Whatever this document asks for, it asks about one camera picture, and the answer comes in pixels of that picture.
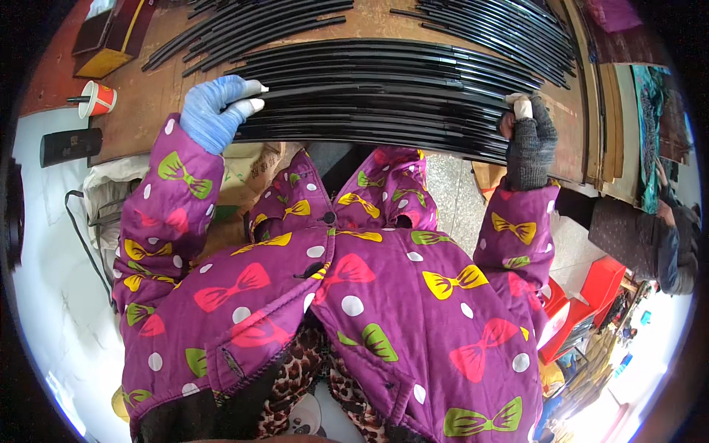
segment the paper cup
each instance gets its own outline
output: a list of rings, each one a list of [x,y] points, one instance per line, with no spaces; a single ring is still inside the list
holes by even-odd
[[[89,80],[89,83],[84,86],[82,96],[91,97],[88,103],[79,103],[79,117],[86,118],[87,116],[100,116],[111,112],[116,106],[118,92],[108,86]]]

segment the gray knit glove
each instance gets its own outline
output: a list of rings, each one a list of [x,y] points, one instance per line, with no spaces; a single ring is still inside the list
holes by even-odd
[[[515,191],[531,191],[547,185],[547,173],[559,140],[542,99],[533,95],[530,100],[533,118],[515,120],[514,137],[507,148],[507,184]]]

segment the hand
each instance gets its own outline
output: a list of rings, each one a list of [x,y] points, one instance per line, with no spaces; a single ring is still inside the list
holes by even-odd
[[[667,181],[667,175],[664,173],[662,162],[660,162],[660,159],[657,157],[655,157],[655,169],[657,170],[657,176],[660,179],[660,184],[663,188],[666,188],[669,185],[669,181]]]
[[[528,99],[522,94],[513,94],[508,98],[515,99],[517,118],[514,131],[509,131],[511,114],[505,115],[500,124],[503,136],[512,137],[506,155],[508,186],[516,191],[542,188],[547,184],[549,167],[554,161],[554,150],[559,139],[557,129],[538,95]],[[531,118],[526,116],[529,111],[527,106],[531,107]]]
[[[668,226],[674,226],[674,215],[672,214],[672,208],[670,208],[667,203],[663,202],[662,200],[658,201],[657,203],[657,217],[664,220]]]
[[[239,125],[265,105],[261,99],[245,98],[266,91],[257,80],[238,75],[200,83],[187,92],[179,124],[205,151],[219,155],[234,140]]]

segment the jacket sleeve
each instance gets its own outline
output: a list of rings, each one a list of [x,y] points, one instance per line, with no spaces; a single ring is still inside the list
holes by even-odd
[[[554,259],[549,215],[558,194],[556,184],[508,191],[503,179],[488,204],[473,257],[508,308],[529,315],[537,334],[547,321],[537,293],[549,283]]]
[[[657,250],[657,274],[662,292],[673,295],[692,293],[696,277],[696,261],[679,264],[679,233],[670,227]]]
[[[670,208],[682,206],[682,203],[679,203],[679,200],[677,200],[677,197],[675,197],[674,190],[670,185],[660,186],[659,197],[663,202],[667,203],[667,206],[669,206]]]
[[[170,114],[143,182],[123,204],[112,294],[126,346],[144,325],[162,324],[153,313],[204,248],[223,171],[222,157],[207,153],[180,128],[179,114]]]

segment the leopard print clothing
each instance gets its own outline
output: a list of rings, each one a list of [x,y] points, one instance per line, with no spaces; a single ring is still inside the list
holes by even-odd
[[[330,348],[330,393],[352,423],[357,426],[367,443],[389,443],[384,423],[377,416],[359,383],[350,375],[345,361]]]
[[[320,330],[302,327],[296,333],[271,395],[264,402],[256,438],[273,437],[288,429],[288,416],[311,386],[315,386],[313,381],[323,368],[323,345],[327,345],[327,337]]]

